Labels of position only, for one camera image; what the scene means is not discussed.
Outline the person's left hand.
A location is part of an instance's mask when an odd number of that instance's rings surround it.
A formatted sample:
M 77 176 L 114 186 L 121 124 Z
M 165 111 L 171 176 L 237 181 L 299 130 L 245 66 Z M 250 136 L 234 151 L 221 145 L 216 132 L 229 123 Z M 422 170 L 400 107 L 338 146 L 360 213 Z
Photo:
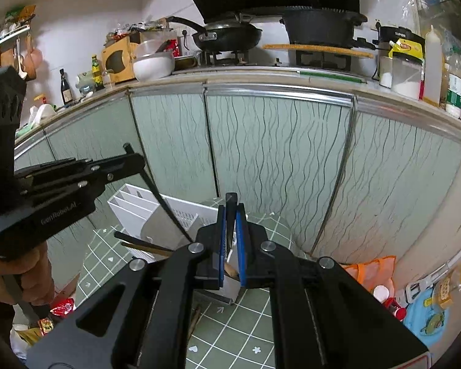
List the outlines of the person's left hand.
M 23 290 L 24 301 L 35 306 L 52 302 L 55 296 L 55 283 L 51 276 L 51 264 L 46 242 L 33 248 L 20 258 L 3 262 L 0 260 L 0 302 L 14 305 L 15 300 L 6 290 L 3 277 L 18 275 Z

